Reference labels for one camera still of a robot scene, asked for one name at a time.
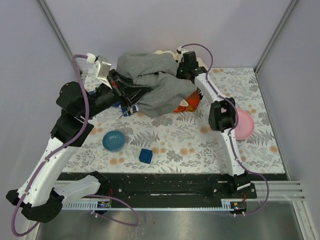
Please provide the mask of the cream cloth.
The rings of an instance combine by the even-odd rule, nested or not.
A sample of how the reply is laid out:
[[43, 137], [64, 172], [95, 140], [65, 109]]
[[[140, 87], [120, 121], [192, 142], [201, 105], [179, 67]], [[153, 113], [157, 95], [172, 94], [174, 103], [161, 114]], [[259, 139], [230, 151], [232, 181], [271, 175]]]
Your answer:
[[[158, 55], [161, 55], [161, 54], [171, 54], [172, 57], [174, 58], [175, 61], [178, 61], [179, 60], [179, 57], [180, 57], [180, 54], [179, 53], [174, 53], [173, 51], [171, 50], [165, 50], [165, 51], [162, 51], [162, 50], [157, 50], [154, 52], [154, 54], [158, 54]], [[208, 69], [208, 66], [203, 62], [203, 60], [200, 58], [200, 57], [197, 57], [196, 58], [198, 64], [200, 67], [205, 67], [206, 69]]]

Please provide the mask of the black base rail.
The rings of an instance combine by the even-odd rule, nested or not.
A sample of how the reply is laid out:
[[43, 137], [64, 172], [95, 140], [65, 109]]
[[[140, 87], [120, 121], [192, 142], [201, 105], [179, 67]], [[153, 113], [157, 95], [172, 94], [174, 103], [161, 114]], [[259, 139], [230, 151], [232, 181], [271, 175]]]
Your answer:
[[253, 183], [237, 191], [226, 174], [191, 173], [99, 173], [91, 175], [102, 181], [98, 195], [118, 198], [111, 208], [126, 204], [138, 209], [218, 208], [222, 199], [256, 199]]

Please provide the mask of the right aluminium frame post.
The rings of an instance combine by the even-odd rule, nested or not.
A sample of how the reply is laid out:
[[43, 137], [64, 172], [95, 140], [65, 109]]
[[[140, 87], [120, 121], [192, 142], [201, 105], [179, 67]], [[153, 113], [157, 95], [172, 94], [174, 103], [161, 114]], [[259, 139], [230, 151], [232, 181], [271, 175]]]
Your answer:
[[300, 0], [291, 0], [285, 9], [280, 21], [278, 22], [271, 38], [269, 39], [266, 47], [264, 48], [262, 55], [260, 56], [256, 66], [254, 67], [254, 73], [257, 75], [261, 70], [264, 62], [268, 58], [273, 46], [275, 45], [277, 39], [279, 38], [280, 34], [282, 33], [284, 27], [286, 26], [288, 20], [290, 19], [291, 15], [293, 14], [294, 10], [296, 9], [297, 5], [300, 3]]

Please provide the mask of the blue cube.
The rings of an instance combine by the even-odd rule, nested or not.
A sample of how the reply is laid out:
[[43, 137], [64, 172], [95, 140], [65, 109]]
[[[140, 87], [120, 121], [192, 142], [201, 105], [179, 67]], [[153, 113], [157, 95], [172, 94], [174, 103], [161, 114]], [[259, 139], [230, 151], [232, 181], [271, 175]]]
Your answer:
[[153, 157], [153, 151], [149, 149], [142, 148], [139, 154], [139, 161], [141, 163], [150, 164]]

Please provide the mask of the floral table mat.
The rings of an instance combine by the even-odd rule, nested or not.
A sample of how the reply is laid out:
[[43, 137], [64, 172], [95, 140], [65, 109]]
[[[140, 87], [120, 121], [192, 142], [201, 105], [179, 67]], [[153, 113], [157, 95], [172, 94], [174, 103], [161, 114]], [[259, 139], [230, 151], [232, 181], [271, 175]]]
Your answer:
[[[281, 155], [272, 131], [254, 70], [249, 67], [215, 68], [211, 80], [238, 108], [254, 120], [253, 134], [237, 143], [239, 158], [253, 172], [283, 174]], [[96, 115], [94, 128], [85, 143], [64, 167], [68, 173], [225, 173], [227, 162], [212, 131], [208, 116], [210, 104], [202, 99], [195, 112], [170, 113], [147, 117], [142, 113], [122, 116], [111, 107]], [[106, 150], [104, 135], [110, 131], [125, 135], [119, 151]], [[141, 149], [153, 153], [150, 164], [139, 161]]]

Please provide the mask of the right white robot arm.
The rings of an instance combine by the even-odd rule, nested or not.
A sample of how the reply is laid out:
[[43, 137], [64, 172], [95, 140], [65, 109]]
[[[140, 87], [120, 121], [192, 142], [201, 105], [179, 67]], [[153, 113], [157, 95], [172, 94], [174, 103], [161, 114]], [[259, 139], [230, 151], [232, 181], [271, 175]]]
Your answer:
[[196, 53], [184, 48], [179, 54], [177, 77], [189, 79], [200, 90], [210, 104], [208, 123], [217, 132], [226, 160], [228, 185], [232, 193], [250, 186], [248, 172], [240, 164], [240, 153], [237, 146], [235, 128], [239, 115], [235, 109], [235, 100], [227, 98], [213, 83], [209, 71], [198, 63]]

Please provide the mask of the left aluminium frame post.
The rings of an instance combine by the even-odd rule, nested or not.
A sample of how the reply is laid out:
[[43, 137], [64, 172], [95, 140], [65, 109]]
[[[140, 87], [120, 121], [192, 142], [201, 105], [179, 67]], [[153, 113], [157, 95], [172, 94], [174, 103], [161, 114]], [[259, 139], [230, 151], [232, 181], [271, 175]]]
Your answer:
[[39, 5], [45, 19], [47, 20], [51, 30], [53, 31], [55, 37], [57, 38], [60, 46], [62, 47], [67, 59], [69, 60], [70, 64], [73, 66], [73, 53], [65, 39], [65, 37], [62, 34], [62, 31], [60, 27], [58, 26], [58, 23], [47, 3], [46, 0], [36, 0], [37, 4]]

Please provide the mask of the aluminium frame post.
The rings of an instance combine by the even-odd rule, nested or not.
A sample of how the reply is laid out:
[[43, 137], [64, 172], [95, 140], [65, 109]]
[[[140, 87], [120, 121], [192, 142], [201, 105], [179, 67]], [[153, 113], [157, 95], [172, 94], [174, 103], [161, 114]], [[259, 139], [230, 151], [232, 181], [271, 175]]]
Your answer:
[[254, 73], [257, 75], [261, 70], [264, 62], [268, 58], [273, 46], [275, 45], [277, 39], [279, 38], [280, 34], [282, 33], [284, 27], [286, 26], [288, 20], [290, 19], [291, 15], [293, 14], [294, 10], [296, 9], [297, 5], [300, 3], [300, 0], [291, 0], [285, 9], [280, 21], [278, 22], [271, 38], [269, 39], [266, 47], [264, 48], [262, 55], [260, 56], [256, 66], [254, 67]]
[[37, 4], [39, 5], [45, 19], [47, 20], [51, 30], [53, 31], [55, 37], [57, 38], [60, 46], [62, 47], [67, 59], [69, 60], [70, 64], [73, 66], [73, 53], [65, 39], [65, 37], [62, 34], [62, 31], [60, 27], [58, 26], [58, 23], [47, 3], [46, 0], [36, 0]]

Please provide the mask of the blue white patterned cloth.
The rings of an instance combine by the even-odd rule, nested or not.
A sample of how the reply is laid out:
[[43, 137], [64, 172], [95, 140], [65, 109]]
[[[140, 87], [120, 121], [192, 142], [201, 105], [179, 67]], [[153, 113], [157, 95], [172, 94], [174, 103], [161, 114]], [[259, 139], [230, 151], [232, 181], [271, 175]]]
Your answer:
[[111, 90], [107, 90], [106, 92], [97, 90], [89, 91], [87, 94], [90, 119], [111, 107], [121, 107], [124, 116], [132, 115], [139, 110], [137, 106], [133, 106], [130, 110], [126, 109], [124, 105], [121, 105], [120, 101], [114, 96]]

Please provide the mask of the blue bowl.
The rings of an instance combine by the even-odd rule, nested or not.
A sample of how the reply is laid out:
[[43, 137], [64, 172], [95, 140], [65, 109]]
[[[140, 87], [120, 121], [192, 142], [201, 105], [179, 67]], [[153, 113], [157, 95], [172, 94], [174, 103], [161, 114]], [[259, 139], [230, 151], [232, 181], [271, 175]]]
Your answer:
[[110, 152], [120, 151], [126, 143], [125, 135], [118, 130], [107, 132], [102, 138], [103, 147]]

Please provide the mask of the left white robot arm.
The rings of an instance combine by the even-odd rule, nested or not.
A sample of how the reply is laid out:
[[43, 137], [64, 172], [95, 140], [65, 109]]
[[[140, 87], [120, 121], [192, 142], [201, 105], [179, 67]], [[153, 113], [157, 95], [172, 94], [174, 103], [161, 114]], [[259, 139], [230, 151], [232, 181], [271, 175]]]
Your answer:
[[90, 119], [116, 103], [130, 110], [153, 90], [147, 85], [134, 84], [114, 69], [105, 79], [111, 85], [102, 83], [92, 94], [86, 91], [82, 79], [68, 82], [60, 89], [56, 104], [62, 109], [61, 115], [50, 132], [39, 163], [19, 189], [6, 194], [6, 199], [16, 209], [21, 209], [22, 215], [28, 220], [48, 223], [67, 204], [105, 188], [106, 178], [97, 171], [66, 186], [54, 187], [66, 163], [93, 130]]

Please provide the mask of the pink plate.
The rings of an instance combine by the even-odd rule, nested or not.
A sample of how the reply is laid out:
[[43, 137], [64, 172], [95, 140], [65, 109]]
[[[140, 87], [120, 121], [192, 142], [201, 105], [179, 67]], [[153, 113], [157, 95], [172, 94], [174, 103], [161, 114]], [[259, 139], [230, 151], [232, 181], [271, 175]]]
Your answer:
[[249, 138], [255, 130], [255, 123], [252, 116], [245, 110], [237, 109], [239, 121], [235, 128], [235, 139], [237, 141], [246, 140]]

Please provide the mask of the orange black patterned cloth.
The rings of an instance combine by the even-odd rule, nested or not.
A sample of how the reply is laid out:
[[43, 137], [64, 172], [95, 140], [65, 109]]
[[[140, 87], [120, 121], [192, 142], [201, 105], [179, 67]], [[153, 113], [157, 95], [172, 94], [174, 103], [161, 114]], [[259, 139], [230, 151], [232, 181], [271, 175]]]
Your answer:
[[186, 99], [183, 99], [179, 106], [173, 111], [174, 113], [181, 112], [195, 112], [201, 101], [201, 94], [199, 90], [194, 91]]

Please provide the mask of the grey cloth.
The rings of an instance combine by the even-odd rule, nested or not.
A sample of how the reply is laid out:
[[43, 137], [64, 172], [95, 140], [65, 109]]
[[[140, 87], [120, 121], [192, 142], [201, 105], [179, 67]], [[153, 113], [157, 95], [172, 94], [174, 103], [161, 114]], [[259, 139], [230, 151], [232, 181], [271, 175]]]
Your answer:
[[197, 90], [190, 80], [176, 77], [178, 67], [169, 53], [126, 52], [118, 58], [116, 71], [136, 85], [153, 88], [138, 106], [141, 113], [154, 118], [174, 112], [183, 99]]

